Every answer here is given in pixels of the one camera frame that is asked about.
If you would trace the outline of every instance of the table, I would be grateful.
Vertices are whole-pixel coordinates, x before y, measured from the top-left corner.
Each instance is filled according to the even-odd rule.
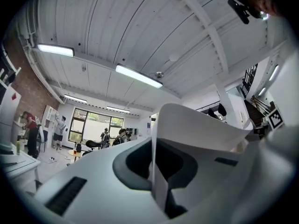
[[[71,156],[74,156],[75,157],[75,161],[76,161],[76,159],[77,158],[82,158],[82,154],[84,153],[84,151],[81,151],[80,153],[76,153],[76,154],[74,154],[74,150],[69,150],[69,152],[68,152]]]
[[[16,153],[16,146],[12,144],[12,151]],[[37,166],[41,162],[23,151],[20,151],[18,162],[9,164],[3,168],[4,173],[17,187],[23,188],[27,184],[36,181],[36,189],[38,187],[39,176]]]

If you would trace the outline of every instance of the white desk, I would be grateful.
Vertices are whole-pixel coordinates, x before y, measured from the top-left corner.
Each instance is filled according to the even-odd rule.
[[[13,152],[16,153],[16,146],[12,146]],[[39,181],[37,166],[40,163],[39,160],[20,151],[18,162],[4,167],[3,171],[13,184],[19,188],[23,188],[35,180]]]

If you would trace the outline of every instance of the floor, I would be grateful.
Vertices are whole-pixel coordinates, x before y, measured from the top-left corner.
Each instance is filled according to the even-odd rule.
[[[43,147],[38,156],[38,160],[41,164],[37,167],[39,181],[41,183],[45,183],[49,180],[53,175],[60,172],[62,169],[66,168],[67,163],[73,163],[74,157],[68,154],[70,149],[66,147],[62,147],[62,150],[57,150],[52,147],[47,147],[46,152],[43,152]],[[35,182],[29,183],[27,186],[23,188],[24,191],[30,193],[36,193]]]

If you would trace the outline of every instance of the white ceiling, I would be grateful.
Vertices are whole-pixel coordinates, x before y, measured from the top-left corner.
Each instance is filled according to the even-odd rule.
[[[92,93],[114,106],[133,107],[136,114],[181,103],[217,74],[223,82],[232,79],[240,62],[268,45],[269,21],[249,18],[244,25],[227,0],[38,0],[37,8],[37,43],[72,47],[75,56],[87,57],[34,51],[57,92]],[[171,54],[180,59],[171,62]],[[115,73],[111,67],[117,63],[152,77],[163,71],[164,88]]]

